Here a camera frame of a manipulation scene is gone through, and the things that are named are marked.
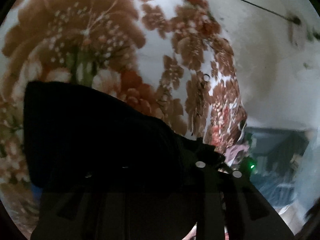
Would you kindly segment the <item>brown floral bed blanket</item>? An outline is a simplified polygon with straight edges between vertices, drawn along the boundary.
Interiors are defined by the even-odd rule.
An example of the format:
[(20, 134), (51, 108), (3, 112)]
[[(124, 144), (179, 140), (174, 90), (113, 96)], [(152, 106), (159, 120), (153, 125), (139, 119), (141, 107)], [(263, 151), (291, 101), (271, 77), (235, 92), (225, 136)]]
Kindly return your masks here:
[(220, 153), (246, 121), (234, 53), (207, 0), (17, 0), (1, 25), (1, 200), (27, 238), (39, 213), (22, 153), (34, 80), (99, 90)]

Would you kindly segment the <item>pink garment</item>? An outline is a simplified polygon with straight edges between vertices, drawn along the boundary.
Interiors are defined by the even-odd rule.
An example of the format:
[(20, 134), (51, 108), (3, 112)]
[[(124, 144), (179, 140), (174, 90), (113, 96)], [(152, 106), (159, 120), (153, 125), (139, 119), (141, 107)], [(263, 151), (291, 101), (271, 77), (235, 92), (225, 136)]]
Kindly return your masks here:
[(229, 148), (224, 153), (225, 163), (228, 166), (237, 165), (244, 159), (244, 157), (249, 156), (249, 144), (236, 144)]

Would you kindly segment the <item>blue and black sweatshirt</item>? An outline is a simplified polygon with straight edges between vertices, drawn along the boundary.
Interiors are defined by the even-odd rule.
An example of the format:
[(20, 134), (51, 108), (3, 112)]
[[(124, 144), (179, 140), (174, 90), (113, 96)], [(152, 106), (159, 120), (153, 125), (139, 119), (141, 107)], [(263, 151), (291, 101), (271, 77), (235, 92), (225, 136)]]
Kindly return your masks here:
[(197, 221), (214, 146), (95, 89), (27, 84), (23, 153), (41, 189), (32, 239), (182, 239)]

